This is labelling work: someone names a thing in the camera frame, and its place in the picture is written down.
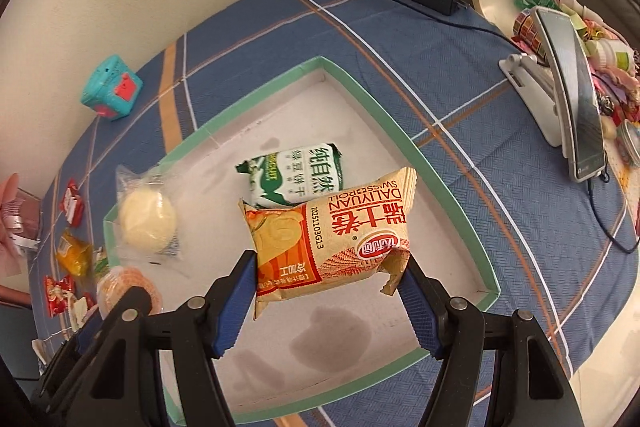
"brand logo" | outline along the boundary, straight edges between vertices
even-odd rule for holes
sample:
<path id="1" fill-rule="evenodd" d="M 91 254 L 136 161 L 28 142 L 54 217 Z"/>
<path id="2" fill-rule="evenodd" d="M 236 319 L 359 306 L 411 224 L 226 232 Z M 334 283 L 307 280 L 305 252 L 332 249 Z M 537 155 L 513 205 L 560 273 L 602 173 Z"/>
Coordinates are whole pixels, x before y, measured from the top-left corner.
<path id="1" fill-rule="evenodd" d="M 358 245 L 356 252 L 361 259 L 373 259 L 389 253 L 392 248 L 397 247 L 399 244 L 398 236 L 394 232 L 386 230 L 385 232 L 376 232 L 365 237 Z"/>

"screw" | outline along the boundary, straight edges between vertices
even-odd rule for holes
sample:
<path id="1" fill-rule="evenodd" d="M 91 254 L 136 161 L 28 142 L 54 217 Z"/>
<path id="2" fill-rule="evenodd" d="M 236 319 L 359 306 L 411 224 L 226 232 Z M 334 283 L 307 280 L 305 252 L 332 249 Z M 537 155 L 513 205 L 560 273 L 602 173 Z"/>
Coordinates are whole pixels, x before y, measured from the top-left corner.
<path id="1" fill-rule="evenodd" d="M 205 299 L 204 297 L 191 297 L 187 302 L 187 306 L 192 310 L 199 310 L 204 306 Z"/>
<path id="2" fill-rule="evenodd" d="M 449 304 L 451 304 L 451 307 L 455 310 L 466 310 L 466 299 L 462 297 L 453 297 L 449 301 Z"/>
<path id="3" fill-rule="evenodd" d="M 523 321 L 530 321 L 533 318 L 533 313 L 529 310 L 518 310 L 518 317 Z"/>
<path id="4" fill-rule="evenodd" d="M 122 320 L 125 322 L 131 322 L 136 320 L 138 317 L 138 311 L 133 308 L 129 308 L 128 310 L 124 310 L 122 312 Z"/>

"teal cube container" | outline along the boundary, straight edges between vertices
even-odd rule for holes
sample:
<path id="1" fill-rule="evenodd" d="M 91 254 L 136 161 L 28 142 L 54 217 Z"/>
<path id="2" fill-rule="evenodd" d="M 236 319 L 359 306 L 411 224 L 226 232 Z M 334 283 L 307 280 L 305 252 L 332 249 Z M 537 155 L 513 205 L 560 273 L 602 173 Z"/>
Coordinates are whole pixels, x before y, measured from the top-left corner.
<path id="1" fill-rule="evenodd" d="M 82 90 L 80 102 L 108 120 L 127 116 L 142 89 L 142 80 L 118 55 L 100 64 Z"/>

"yellow candy wrapper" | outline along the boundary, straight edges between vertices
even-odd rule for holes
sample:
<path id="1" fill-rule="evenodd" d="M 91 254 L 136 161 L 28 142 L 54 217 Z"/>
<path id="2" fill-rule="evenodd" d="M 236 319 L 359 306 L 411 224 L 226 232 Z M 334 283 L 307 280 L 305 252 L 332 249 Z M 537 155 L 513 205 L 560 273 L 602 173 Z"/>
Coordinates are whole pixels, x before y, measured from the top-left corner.
<path id="1" fill-rule="evenodd" d="M 414 204 L 415 169 L 290 209 L 240 206 L 254 238 L 258 288 L 254 318 L 282 301 L 389 274 L 393 295 L 409 260 L 406 215 Z"/>

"white plastic bottle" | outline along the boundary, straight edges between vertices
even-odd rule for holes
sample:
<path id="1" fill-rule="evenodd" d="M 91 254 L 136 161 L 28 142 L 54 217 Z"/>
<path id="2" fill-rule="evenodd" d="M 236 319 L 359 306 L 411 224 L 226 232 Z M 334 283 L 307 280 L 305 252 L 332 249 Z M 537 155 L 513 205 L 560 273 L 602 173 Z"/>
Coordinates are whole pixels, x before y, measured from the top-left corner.
<path id="1" fill-rule="evenodd" d="M 602 68 L 620 68 L 623 71 L 636 75 L 634 63 L 634 51 L 622 41 L 610 39 L 598 39 L 586 42 L 589 51 L 589 60 L 596 70 Z"/>

